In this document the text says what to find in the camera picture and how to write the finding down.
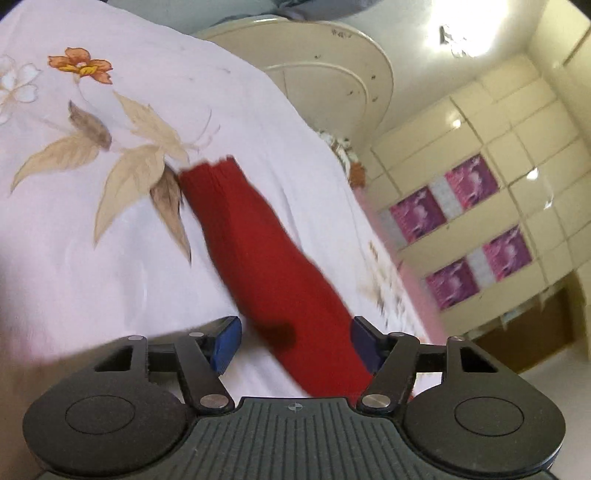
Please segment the red cloth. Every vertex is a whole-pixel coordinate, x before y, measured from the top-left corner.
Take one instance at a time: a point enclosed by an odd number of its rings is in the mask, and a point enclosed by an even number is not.
[[[371,375],[350,341],[350,313],[234,158],[179,181],[221,279],[283,367],[313,397],[356,401]]]

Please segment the pink poster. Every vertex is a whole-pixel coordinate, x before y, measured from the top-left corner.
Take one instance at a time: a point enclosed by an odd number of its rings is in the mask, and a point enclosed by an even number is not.
[[[440,310],[477,294],[479,289],[465,258],[461,258],[425,278]]]
[[[445,178],[464,210],[499,191],[494,175],[480,154],[448,171]]]
[[[497,281],[531,263],[530,251],[518,226],[483,245],[482,249]]]
[[[406,197],[390,208],[390,213],[409,244],[447,221],[429,187]]]

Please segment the ribbed black surface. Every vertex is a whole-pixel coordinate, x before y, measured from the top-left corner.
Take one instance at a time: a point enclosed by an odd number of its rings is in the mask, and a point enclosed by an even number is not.
[[[169,458],[129,480],[457,480],[423,461],[386,419],[344,399],[244,400],[206,418]],[[552,478],[543,472],[531,480]],[[39,480],[61,480],[45,473]]]

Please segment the white flower print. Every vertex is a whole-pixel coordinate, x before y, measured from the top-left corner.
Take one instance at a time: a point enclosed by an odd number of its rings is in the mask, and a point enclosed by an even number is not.
[[[7,55],[0,57],[0,125],[8,122],[18,102],[30,103],[37,98],[37,87],[31,82],[41,73],[32,63],[17,69]]]

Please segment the bedspread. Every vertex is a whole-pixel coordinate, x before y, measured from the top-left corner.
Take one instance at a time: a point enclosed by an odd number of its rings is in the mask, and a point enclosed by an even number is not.
[[[3,461],[85,352],[239,314],[177,190],[205,158],[238,159],[350,312],[428,341],[330,149],[248,63],[96,0],[25,0],[0,23],[0,85]],[[229,392],[302,395],[244,321]]]

